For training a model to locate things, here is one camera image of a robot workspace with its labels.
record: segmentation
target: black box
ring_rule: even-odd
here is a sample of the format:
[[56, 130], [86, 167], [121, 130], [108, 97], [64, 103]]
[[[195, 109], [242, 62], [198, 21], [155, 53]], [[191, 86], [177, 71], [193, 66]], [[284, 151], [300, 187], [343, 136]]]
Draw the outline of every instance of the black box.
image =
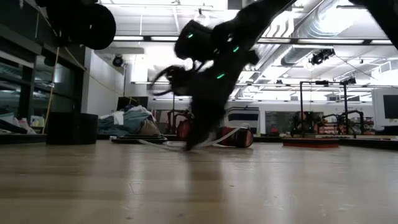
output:
[[83, 113], [50, 113], [47, 124], [47, 144], [95, 144], [98, 115]]

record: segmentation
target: black stand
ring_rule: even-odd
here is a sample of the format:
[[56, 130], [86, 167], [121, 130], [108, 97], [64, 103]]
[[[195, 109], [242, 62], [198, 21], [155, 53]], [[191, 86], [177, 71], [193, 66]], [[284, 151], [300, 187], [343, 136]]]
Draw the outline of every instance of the black stand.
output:
[[346, 133], [348, 133], [348, 104], [347, 104], [347, 85], [340, 82], [329, 82], [329, 81], [315, 81], [315, 82], [300, 82], [300, 105], [301, 105], [301, 127], [303, 130], [304, 127], [304, 105], [303, 105], [303, 84], [316, 84], [316, 85], [323, 85], [325, 87], [329, 87], [329, 84], [339, 84], [342, 85], [344, 88], [344, 109], [345, 109], [345, 116], [346, 116]]

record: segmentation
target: wooden floor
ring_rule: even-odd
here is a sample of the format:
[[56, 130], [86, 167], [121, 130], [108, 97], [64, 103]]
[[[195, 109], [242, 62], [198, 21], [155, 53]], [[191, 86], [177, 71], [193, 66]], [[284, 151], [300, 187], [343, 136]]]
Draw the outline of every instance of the wooden floor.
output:
[[1, 224], [398, 222], [398, 153], [0, 146]]

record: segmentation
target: red cylinder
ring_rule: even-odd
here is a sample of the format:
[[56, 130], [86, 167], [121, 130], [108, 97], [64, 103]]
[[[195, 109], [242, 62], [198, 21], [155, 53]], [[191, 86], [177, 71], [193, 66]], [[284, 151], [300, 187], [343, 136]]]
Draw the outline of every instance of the red cylinder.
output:
[[[231, 131], [235, 130], [235, 128], [230, 127], [222, 127], [217, 131], [217, 139], [226, 136]], [[253, 144], [254, 135], [248, 128], [241, 128], [237, 132], [235, 132], [230, 137], [222, 140], [218, 144], [222, 146], [233, 146], [238, 148], [247, 148]]]
[[181, 140], [185, 140], [191, 130], [192, 122], [189, 119], [181, 121], [177, 127], [177, 137]]

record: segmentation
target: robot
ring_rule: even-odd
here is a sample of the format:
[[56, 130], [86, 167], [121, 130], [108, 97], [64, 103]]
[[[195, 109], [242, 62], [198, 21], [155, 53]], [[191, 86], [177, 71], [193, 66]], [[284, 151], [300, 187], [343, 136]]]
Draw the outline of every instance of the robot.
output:
[[[273, 18], [288, 8], [292, 0], [262, 0], [256, 1], [238, 12], [230, 21], [217, 25], [213, 30], [201, 24], [190, 21], [181, 31], [175, 44], [175, 54], [185, 60], [191, 58], [201, 65], [185, 71], [183, 67], [172, 65], [160, 72], [152, 82], [165, 75], [170, 82], [170, 89], [155, 95], [173, 92], [178, 96], [191, 96], [190, 103], [194, 116], [192, 128], [187, 137], [185, 150], [191, 150], [203, 141], [203, 137], [223, 118], [224, 107], [239, 74], [247, 64], [257, 64], [259, 57], [251, 50], [258, 38], [271, 24]], [[396, 30], [388, 25], [376, 1], [352, 0], [368, 8], [386, 34], [397, 46]], [[392, 4], [384, 0], [385, 5]], [[391, 16], [397, 17], [389, 9]], [[201, 70], [206, 62], [212, 60], [213, 66]]]

